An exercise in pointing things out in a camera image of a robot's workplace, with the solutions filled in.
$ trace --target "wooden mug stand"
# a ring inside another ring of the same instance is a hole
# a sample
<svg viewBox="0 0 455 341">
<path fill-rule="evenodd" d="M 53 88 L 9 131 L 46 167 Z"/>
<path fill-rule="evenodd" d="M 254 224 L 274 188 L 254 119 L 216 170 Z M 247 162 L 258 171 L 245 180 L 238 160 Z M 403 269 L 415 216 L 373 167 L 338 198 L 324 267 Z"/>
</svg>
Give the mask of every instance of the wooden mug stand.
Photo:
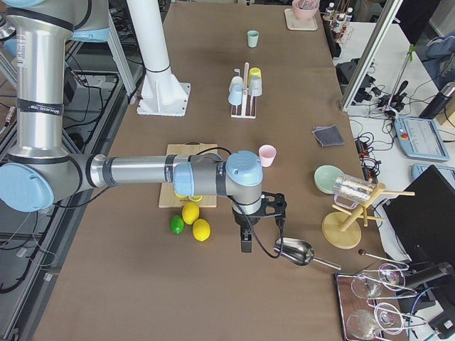
<svg viewBox="0 0 455 341">
<path fill-rule="evenodd" d="M 366 190 L 370 190 L 370 199 L 364 204 L 359 204 L 353 211 L 348 211 L 335 204 L 333 208 L 339 212 L 332 212 L 326 215 L 322 221 L 322 232 L 324 237 L 332 245 L 340 249 L 352 249 L 356 247 L 362 238 L 360 225 L 356 222 L 358 218 L 363 219 L 363 226 L 368 226 L 368 220 L 384 221 L 384 218 L 372 217 L 367 214 L 367 208 L 383 194 L 388 195 L 410 195 L 414 196 L 414 192 L 402 192 L 396 190 L 385 190 L 384 183 L 378 183 L 373 189 L 365 186 Z"/>
</svg>

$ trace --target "light green cup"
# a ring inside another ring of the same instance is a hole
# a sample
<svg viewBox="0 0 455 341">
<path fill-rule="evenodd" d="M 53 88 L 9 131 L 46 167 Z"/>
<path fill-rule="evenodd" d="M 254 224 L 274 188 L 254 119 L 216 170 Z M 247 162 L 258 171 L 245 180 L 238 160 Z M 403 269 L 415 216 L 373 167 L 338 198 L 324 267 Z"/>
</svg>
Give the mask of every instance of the light green cup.
<svg viewBox="0 0 455 341">
<path fill-rule="evenodd" d="M 251 48 L 255 48 L 257 46 L 257 41 L 259 40 L 259 32 L 258 31 L 248 31 L 248 46 Z"/>
<path fill-rule="evenodd" d="M 335 185 L 336 178 L 341 175 L 343 175 L 341 169 L 335 166 L 324 165 L 314 172 L 314 183 L 321 192 L 333 194 L 333 186 Z"/>
</svg>

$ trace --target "light green bowl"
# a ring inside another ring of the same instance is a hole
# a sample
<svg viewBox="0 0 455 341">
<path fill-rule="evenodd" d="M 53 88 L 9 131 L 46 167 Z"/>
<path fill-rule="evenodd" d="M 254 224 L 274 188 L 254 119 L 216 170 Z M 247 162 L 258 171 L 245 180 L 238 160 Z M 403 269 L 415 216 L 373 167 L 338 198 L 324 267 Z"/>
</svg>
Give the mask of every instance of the light green bowl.
<svg viewBox="0 0 455 341">
<path fill-rule="evenodd" d="M 338 176 L 343 175 L 341 169 L 324 165 L 316 169 L 314 172 L 314 183 L 316 187 L 325 194 L 333 194 L 333 185 L 335 185 L 335 180 Z"/>
</svg>

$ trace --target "white tray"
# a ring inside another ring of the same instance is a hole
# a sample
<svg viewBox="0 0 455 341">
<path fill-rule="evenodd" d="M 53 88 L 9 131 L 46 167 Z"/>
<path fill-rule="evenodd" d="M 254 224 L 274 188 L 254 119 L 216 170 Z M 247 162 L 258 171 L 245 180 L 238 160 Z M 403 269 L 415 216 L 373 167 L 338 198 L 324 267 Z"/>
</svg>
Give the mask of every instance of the white tray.
<svg viewBox="0 0 455 341">
<path fill-rule="evenodd" d="M 300 21 L 294 16 L 292 9 L 285 9 L 284 16 L 286 17 L 286 26 L 291 31 L 315 31 L 318 29 L 318 24 L 314 17 L 309 20 Z"/>
</svg>

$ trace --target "lemon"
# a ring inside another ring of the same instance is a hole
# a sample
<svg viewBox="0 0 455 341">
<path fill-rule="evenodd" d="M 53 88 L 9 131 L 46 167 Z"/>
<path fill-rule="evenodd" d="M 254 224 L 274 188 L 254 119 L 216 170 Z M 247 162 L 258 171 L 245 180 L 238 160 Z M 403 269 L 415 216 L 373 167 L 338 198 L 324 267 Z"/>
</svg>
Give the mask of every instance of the lemon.
<svg viewBox="0 0 455 341">
<path fill-rule="evenodd" d="M 185 223 L 180 215 L 174 215 L 171 218 L 171 231 L 175 234 L 180 234 L 185 228 Z"/>
<path fill-rule="evenodd" d="M 210 237 L 210 225 L 204 219 L 198 219 L 193 224 L 194 239 L 203 242 Z"/>
<path fill-rule="evenodd" d="M 183 206 L 182 209 L 183 221 L 192 225 L 199 218 L 199 206 L 195 202 L 188 202 Z"/>
</svg>

